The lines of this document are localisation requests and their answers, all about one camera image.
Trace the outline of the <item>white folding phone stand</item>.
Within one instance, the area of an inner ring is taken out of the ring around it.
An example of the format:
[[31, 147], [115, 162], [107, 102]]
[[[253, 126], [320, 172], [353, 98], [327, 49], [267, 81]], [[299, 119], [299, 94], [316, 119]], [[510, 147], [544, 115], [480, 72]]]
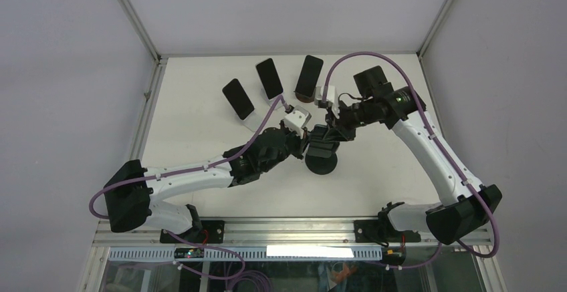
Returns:
[[272, 99], [268, 99], [267, 103], [274, 110], [277, 110], [279, 108], [286, 108], [287, 105], [285, 98], [282, 95], [278, 95]]

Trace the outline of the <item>black phone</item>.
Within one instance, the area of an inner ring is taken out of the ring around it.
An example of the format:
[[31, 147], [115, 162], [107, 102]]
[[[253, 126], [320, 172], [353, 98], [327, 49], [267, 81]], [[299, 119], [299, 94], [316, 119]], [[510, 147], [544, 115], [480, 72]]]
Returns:
[[267, 99], [272, 100], [284, 92], [272, 58], [259, 62], [255, 68]]
[[322, 124], [316, 124], [308, 136], [306, 155], [317, 158], [330, 158], [339, 147], [336, 130]]
[[324, 61], [318, 57], [307, 55], [304, 59], [294, 91], [303, 94], [310, 93], [315, 88], [322, 71]]
[[240, 120], [245, 120], [255, 110], [252, 101], [237, 78], [227, 83], [222, 88], [222, 92]]

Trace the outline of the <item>black tall clamp stand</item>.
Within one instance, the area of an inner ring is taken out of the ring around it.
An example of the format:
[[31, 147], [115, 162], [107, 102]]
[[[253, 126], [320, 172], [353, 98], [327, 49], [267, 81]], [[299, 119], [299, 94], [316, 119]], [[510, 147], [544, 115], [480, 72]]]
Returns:
[[307, 156], [306, 152], [304, 162], [306, 163], [308, 170], [310, 170], [314, 174], [327, 175], [333, 172], [337, 167], [338, 156], [336, 153], [333, 154], [330, 158], [317, 158], [314, 156]]

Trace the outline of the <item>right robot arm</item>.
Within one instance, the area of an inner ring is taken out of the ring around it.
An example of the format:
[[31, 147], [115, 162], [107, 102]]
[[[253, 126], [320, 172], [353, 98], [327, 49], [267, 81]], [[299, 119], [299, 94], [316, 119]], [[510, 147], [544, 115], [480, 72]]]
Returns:
[[485, 185], [457, 157], [434, 127], [426, 105], [411, 83], [394, 89], [380, 66], [354, 76], [360, 97], [349, 106], [339, 101], [335, 87], [326, 81], [317, 102], [327, 102], [331, 127], [351, 133], [373, 123], [384, 124], [415, 156], [432, 182], [439, 202], [434, 205], [402, 203], [385, 210], [377, 224], [379, 237], [393, 242], [403, 231], [431, 233], [440, 243], [461, 244], [462, 238], [491, 224], [499, 239], [494, 212], [503, 198], [497, 185]]

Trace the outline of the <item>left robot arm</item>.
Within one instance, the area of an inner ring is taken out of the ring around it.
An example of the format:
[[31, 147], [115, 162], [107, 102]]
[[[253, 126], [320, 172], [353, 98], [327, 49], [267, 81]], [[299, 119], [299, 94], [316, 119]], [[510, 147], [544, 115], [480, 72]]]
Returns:
[[307, 135], [305, 128], [268, 128], [250, 146], [239, 146], [218, 156], [220, 164], [211, 161], [202, 166], [144, 168], [139, 160], [130, 160], [104, 185], [111, 231], [125, 233], [141, 226], [162, 228], [192, 243], [201, 235], [196, 208], [171, 204], [167, 199], [255, 182], [289, 156], [302, 158]]

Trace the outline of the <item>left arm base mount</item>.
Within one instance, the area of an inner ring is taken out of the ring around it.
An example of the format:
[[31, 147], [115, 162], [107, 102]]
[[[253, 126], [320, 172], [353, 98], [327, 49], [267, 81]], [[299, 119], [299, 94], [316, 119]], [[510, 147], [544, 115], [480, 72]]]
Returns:
[[224, 241], [225, 221], [219, 219], [201, 221], [201, 226], [177, 234], [182, 240], [198, 244], [221, 244]]

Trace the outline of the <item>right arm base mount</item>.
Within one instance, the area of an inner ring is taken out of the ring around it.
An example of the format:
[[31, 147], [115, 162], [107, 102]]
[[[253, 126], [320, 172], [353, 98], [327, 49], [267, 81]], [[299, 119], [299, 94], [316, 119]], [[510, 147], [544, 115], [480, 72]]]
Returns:
[[355, 241], [357, 243], [419, 243], [422, 238], [413, 231], [397, 231], [386, 221], [378, 219], [359, 219], [353, 221]]

